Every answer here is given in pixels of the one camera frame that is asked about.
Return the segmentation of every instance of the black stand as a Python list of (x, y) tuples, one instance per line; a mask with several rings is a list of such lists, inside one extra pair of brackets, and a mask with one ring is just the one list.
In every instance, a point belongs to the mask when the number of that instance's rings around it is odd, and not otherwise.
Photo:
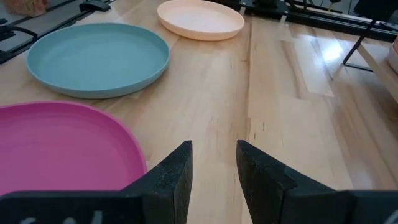
[(79, 5), (80, 12), (84, 11), (101, 11), (106, 12), (111, 9), (111, 6), (108, 3), (98, 0), (89, 0), (81, 3)]
[[(4, 19), (4, 18), (0, 19), (0, 42), (7, 40), (10, 37), (14, 37), (15, 36), (14, 31), (29, 34), (33, 37), (33, 40), (37, 39), (37, 34), (35, 32), (32, 32), (28, 29), (21, 28), (21, 27), (3, 25), (3, 24), (6, 24), (7, 22), (8, 22), (7, 19)], [(9, 60), (10, 58), (13, 58), (14, 56), (15, 56), (15, 54), (13, 52), (0, 50), (0, 64), (4, 63), (5, 61)]]
[(353, 48), (351, 50), (349, 50), (347, 56), (344, 58), (343, 65), (351, 67), (351, 68), (358, 68), (358, 69), (361, 69), (361, 70), (373, 72), (373, 70), (371, 70), (368, 67), (355, 65), (355, 64), (352, 64), (352, 63), (347, 63), (347, 61), (352, 56), (354, 51), (361, 45), (362, 40), (365, 39), (365, 37), (369, 34), (370, 30), (372, 29), (372, 27), (376, 23), (376, 21), (377, 20), (373, 19), (372, 22), (367, 26), (366, 30), (361, 34), (361, 36), (359, 37), (358, 41), (354, 44)]
[(259, 0), (240, 0), (240, 6), (245, 7), (248, 12), (256, 15), (267, 15), (274, 19), (286, 16), (289, 9), (284, 1), (276, 1), (275, 5), (263, 4)]

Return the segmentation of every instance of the light orange plate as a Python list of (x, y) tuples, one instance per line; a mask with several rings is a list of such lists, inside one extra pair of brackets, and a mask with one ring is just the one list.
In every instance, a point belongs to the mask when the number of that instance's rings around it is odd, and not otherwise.
[(167, 1), (157, 8), (157, 13), (168, 30), (195, 40), (232, 38), (244, 25), (244, 19), (238, 12), (203, 0)]

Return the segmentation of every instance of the floor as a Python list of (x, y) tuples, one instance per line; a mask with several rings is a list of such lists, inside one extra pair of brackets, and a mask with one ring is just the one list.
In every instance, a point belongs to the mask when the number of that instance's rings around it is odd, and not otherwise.
[(262, 68), (249, 83), (250, 142), (336, 189), (396, 189), (398, 104), (375, 74), (341, 66), (357, 37), (262, 19), (251, 36)]
[[(328, 9), (331, 6), (331, 1), (330, 0), (307, 0), (309, 4), (312, 4), (315, 6), (321, 6), (326, 9)], [(341, 0), (340, 2), (335, 3), (331, 9), (342, 12), (343, 14), (349, 14), (352, 16), (360, 16), (357, 13), (355, 13), (355, 6), (359, 0)], [(392, 14), (390, 17), (389, 21), (391, 23), (398, 23), (398, 10), (395, 10), (395, 12)]]

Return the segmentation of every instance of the pink plate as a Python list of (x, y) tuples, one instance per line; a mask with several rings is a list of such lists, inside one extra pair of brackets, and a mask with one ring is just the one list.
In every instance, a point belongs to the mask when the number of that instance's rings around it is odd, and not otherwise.
[(0, 106), (0, 195), (18, 190), (120, 190), (147, 171), (137, 140), (92, 107)]

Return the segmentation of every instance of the plate rim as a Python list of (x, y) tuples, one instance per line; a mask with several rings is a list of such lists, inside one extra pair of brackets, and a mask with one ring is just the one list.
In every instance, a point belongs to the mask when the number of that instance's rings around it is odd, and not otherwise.
[[(163, 64), (163, 66), (162, 66), (158, 71), (154, 72), (150, 77), (146, 77), (146, 78), (140, 80), (139, 82), (128, 83), (127, 85), (117, 86), (117, 87), (114, 87), (114, 88), (95, 89), (95, 90), (82, 90), (82, 89), (76, 89), (76, 88), (69, 88), (69, 87), (66, 87), (66, 86), (60, 86), (60, 85), (57, 85), (57, 84), (54, 84), (54, 83), (50, 83), (50, 82), (44, 80), (43, 78), (40, 78), (40, 77), (39, 77), (36, 73), (34, 73), (33, 70), (31, 69), (31, 67), (30, 67), (30, 64), (31, 64), (30, 61), (31, 61), (32, 59), (30, 59), (30, 58), (31, 58), (32, 56), (31, 56), (30, 52), (32, 51), (32, 49), (34, 50), (34, 49), (35, 49), (35, 46), (38, 45), (39, 43), (45, 41), (45, 40), (48, 39), (48, 38), (51, 38), (51, 36), (53, 36), (53, 35), (56, 34), (56, 33), (59, 33), (59, 32), (68, 32), (67, 30), (69, 30), (69, 29), (77, 29), (77, 28), (84, 27), (84, 26), (103, 26), (103, 25), (105, 25), (105, 26), (124, 26), (124, 27), (128, 27), (128, 28), (130, 28), (130, 29), (131, 29), (131, 28), (134, 28), (134, 29), (141, 29), (141, 30), (144, 30), (144, 31), (146, 31), (146, 32), (149, 32), (149, 33), (154, 34), (154, 35), (157, 36), (157, 37), (162, 41), (162, 43), (167, 47), (167, 50), (168, 50), (168, 51), (167, 51), (167, 58), (166, 58), (165, 63)], [(145, 82), (146, 80), (150, 80), (152, 77), (156, 76), (157, 74), (162, 73), (162, 72), (167, 68), (167, 66), (169, 65), (169, 63), (170, 63), (170, 47), (169, 47), (169, 45), (167, 44), (166, 40), (163, 39), (159, 34), (156, 34), (155, 32), (153, 32), (153, 31), (151, 31), (151, 30), (149, 30), (149, 29), (146, 29), (146, 28), (144, 28), (144, 27), (141, 27), (141, 26), (135, 26), (135, 25), (124, 24), (124, 23), (119, 23), (119, 22), (99, 22), (99, 23), (80, 24), (80, 25), (70, 26), (70, 27), (66, 27), (66, 28), (62, 28), (62, 29), (56, 30), (56, 31), (54, 31), (54, 32), (51, 32), (51, 33), (45, 35), (44, 37), (42, 37), (42, 38), (40, 38), (38, 41), (36, 41), (34, 44), (32, 44), (32, 46), (29, 48), (29, 51), (28, 51), (27, 57), (26, 57), (26, 67), (27, 67), (29, 73), (30, 73), (36, 80), (38, 80), (39, 82), (41, 82), (41, 83), (43, 83), (43, 84), (45, 84), (45, 85), (48, 85), (48, 86), (52, 86), (52, 87), (54, 87), (54, 88), (59, 88), (59, 89), (68, 90), (68, 91), (85, 92), (85, 93), (87, 93), (87, 92), (97, 92), (97, 91), (118, 90), (118, 89), (125, 88), (125, 87), (131, 86), (131, 85), (135, 85), (135, 84), (137, 84), (137, 83)]]
[(175, 25), (175, 24), (169, 22), (167, 19), (164, 19), (164, 17), (162, 17), (162, 16), (160, 15), (159, 10), (160, 10), (161, 7), (164, 7), (166, 4), (173, 4), (173, 2), (179, 2), (179, 1), (180, 1), (180, 2), (182, 2), (182, 1), (183, 1), (183, 2), (187, 2), (187, 0), (169, 0), (169, 1), (166, 1), (166, 2), (163, 2), (162, 4), (160, 4), (160, 5), (157, 7), (157, 10), (156, 10), (157, 15), (159, 16), (159, 18), (160, 18), (161, 20), (163, 20), (163, 21), (169, 23), (169, 24), (172, 24), (173, 26), (176, 26), (176, 27), (180, 28), (180, 29), (187, 30), (187, 31), (190, 31), (190, 32), (196, 32), (196, 33), (200, 33), (200, 34), (218, 35), (218, 34), (234, 33), (234, 32), (239, 32), (239, 31), (244, 27), (244, 23), (245, 23), (244, 18), (243, 18), (243, 16), (240, 15), (240, 13), (238, 13), (237, 11), (235, 11), (235, 10), (233, 10), (233, 9), (227, 7), (227, 6), (224, 6), (224, 5), (222, 5), (222, 4), (218, 4), (218, 3), (216, 3), (216, 2), (203, 1), (203, 0), (189, 0), (189, 1), (192, 1), (192, 2), (199, 2), (200, 4), (213, 5), (213, 6), (216, 6), (216, 7), (222, 7), (222, 8), (225, 8), (225, 9), (227, 9), (227, 10), (230, 10), (231, 12), (234, 12), (234, 14), (236, 14), (236, 15), (240, 18), (240, 20), (241, 20), (241, 26), (240, 26), (239, 28), (237, 28), (237, 29), (234, 29), (234, 30), (231, 30), (231, 31), (228, 31), (228, 32), (203, 32), (203, 31), (199, 31), (199, 30), (186, 29), (186, 28), (177, 26), (177, 25)]

